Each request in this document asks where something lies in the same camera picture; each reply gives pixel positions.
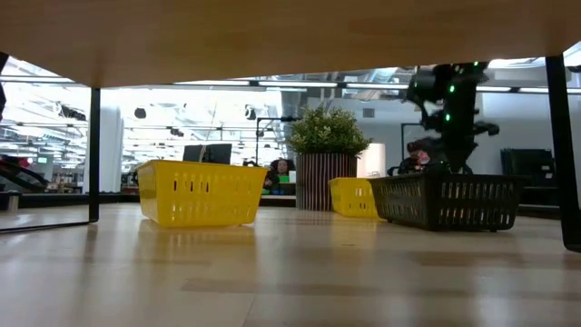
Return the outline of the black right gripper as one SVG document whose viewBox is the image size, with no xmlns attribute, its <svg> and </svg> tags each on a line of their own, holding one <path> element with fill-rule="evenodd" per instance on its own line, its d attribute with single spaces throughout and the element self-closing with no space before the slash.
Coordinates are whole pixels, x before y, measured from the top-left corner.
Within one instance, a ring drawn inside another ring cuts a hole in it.
<svg viewBox="0 0 581 327">
<path fill-rule="evenodd" d="M 474 142 L 474 110 L 444 108 L 441 132 L 444 153 L 453 173 L 464 169 L 467 159 L 476 148 Z"/>
</svg>

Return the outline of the black slotted plastic basket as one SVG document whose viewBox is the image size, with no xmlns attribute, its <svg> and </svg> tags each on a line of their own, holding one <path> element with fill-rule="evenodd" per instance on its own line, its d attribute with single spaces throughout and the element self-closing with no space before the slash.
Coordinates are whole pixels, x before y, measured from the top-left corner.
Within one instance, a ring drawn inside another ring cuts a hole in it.
<svg viewBox="0 0 581 327">
<path fill-rule="evenodd" d="M 429 231 L 513 227 L 522 176 L 411 173 L 369 180 L 380 218 Z"/>
</svg>

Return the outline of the yellow slotted plastic basket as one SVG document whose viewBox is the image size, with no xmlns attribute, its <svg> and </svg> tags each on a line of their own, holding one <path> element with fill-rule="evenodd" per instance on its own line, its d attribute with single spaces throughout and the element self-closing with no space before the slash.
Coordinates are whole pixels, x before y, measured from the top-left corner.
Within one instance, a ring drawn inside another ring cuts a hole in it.
<svg viewBox="0 0 581 327">
<path fill-rule="evenodd" d="M 163 227 L 253 223 L 268 170 L 151 160 L 136 170 L 142 214 Z"/>
<path fill-rule="evenodd" d="M 334 212 L 355 218 L 378 218 L 371 185 L 367 179 L 340 177 L 329 181 Z"/>
</svg>

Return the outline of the wooden shelf with black legs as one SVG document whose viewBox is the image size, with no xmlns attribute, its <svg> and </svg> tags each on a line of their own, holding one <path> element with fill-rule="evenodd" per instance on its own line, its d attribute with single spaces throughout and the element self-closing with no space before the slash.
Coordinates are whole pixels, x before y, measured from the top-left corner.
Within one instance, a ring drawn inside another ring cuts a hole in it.
<svg viewBox="0 0 581 327">
<path fill-rule="evenodd" d="M 542 56 L 564 246 L 581 253 L 563 53 L 581 0 L 0 0 L 0 53 L 91 89 L 99 218 L 104 88 Z"/>
</svg>

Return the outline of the person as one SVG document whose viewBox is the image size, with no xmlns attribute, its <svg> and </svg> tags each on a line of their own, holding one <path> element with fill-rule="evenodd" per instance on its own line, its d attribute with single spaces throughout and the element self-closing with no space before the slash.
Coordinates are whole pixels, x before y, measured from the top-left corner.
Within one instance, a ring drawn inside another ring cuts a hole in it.
<svg viewBox="0 0 581 327">
<path fill-rule="evenodd" d="M 263 188 L 272 189 L 280 184 L 282 176 L 289 176 L 290 171 L 295 171 L 295 163 L 291 159 L 277 159 L 271 162 L 266 174 Z"/>
<path fill-rule="evenodd" d="M 406 146 L 409 156 L 403 159 L 399 165 L 387 170 L 388 176 L 421 173 L 431 166 L 442 164 L 443 145 L 439 138 L 424 137 L 409 142 Z"/>
</svg>

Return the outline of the black stacked equipment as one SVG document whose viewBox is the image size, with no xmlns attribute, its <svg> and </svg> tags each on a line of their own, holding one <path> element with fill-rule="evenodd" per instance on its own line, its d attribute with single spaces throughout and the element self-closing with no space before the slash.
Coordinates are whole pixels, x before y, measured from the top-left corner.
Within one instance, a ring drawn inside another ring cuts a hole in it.
<svg viewBox="0 0 581 327">
<path fill-rule="evenodd" d="M 558 206 L 556 168 L 551 150 L 500 150 L 502 174 L 524 176 L 525 186 L 520 203 L 524 205 Z"/>
</svg>

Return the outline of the white panel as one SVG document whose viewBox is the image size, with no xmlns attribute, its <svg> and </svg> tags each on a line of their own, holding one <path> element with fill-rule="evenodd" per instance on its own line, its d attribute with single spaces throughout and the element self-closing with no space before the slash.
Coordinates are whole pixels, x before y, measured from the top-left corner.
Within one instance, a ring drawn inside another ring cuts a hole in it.
<svg viewBox="0 0 581 327">
<path fill-rule="evenodd" d="M 385 177 L 387 172 L 385 144 L 372 143 L 357 161 L 358 178 Z"/>
</svg>

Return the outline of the green plant in striped pot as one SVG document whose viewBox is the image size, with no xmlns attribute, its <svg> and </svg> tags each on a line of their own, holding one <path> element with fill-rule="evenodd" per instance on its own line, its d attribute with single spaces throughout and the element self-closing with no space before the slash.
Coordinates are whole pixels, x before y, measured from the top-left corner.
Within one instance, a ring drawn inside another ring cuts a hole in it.
<svg viewBox="0 0 581 327">
<path fill-rule="evenodd" d="M 329 181 L 355 177 L 359 155 L 372 140 L 357 125 L 353 112 L 305 108 L 302 118 L 290 126 L 288 145 L 296 154 L 296 204 L 301 210 L 332 209 Z"/>
</svg>

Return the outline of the black computer monitor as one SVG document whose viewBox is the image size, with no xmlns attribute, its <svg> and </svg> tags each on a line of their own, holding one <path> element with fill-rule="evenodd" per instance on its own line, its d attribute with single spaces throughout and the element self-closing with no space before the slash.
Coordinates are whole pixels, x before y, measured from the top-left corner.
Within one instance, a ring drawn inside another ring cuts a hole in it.
<svg viewBox="0 0 581 327">
<path fill-rule="evenodd" d="M 230 164 L 232 144 L 187 145 L 182 159 L 186 162 Z"/>
</svg>

